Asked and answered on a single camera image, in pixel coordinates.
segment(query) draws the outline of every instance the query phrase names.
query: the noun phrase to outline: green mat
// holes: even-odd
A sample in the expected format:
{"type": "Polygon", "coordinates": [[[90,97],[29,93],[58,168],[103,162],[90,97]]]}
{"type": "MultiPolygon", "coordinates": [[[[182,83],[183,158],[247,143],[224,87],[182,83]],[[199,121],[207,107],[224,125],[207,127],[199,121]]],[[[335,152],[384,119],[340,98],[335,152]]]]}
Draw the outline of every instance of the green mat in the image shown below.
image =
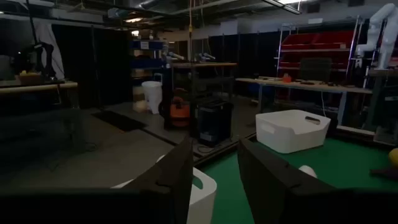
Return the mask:
{"type": "MultiPolygon", "coordinates": [[[[256,144],[272,151],[261,143],[256,144]]],[[[312,167],[319,179],[337,188],[398,189],[398,182],[369,176],[369,169],[390,166],[388,152],[383,150],[327,139],[324,146],[315,149],[292,154],[272,152],[295,167],[312,167]]],[[[239,175],[237,153],[223,157],[202,171],[217,182],[212,224],[254,223],[239,175]]]]}

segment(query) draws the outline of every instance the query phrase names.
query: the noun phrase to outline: concrete floor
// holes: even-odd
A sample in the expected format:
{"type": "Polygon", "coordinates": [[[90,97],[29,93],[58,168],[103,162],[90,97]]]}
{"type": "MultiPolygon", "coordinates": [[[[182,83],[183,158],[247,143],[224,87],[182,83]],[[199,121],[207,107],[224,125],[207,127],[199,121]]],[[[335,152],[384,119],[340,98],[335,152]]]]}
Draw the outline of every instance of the concrete floor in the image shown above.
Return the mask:
{"type": "MultiPolygon", "coordinates": [[[[233,141],[255,132],[256,107],[249,106],[248,99],[234,98],[233,141]]],[[[186,131],[165,131],[159,115],[136,113],[132,103],[107,107],[130,118],[146,123],[146,130],[178,144],[186,131]]],[[[122,133],[119,129],[91,116],[97,109],[81,111],[81,120],[87,149],[93,143],[93,152],[74,151],[57,142],[51,153],[33,161],[18,163],[12,168],[0,167],[0,188],[18,187],[112,187],[136,178],[168,153],[173,146],[141,130],[122,133]]]]}

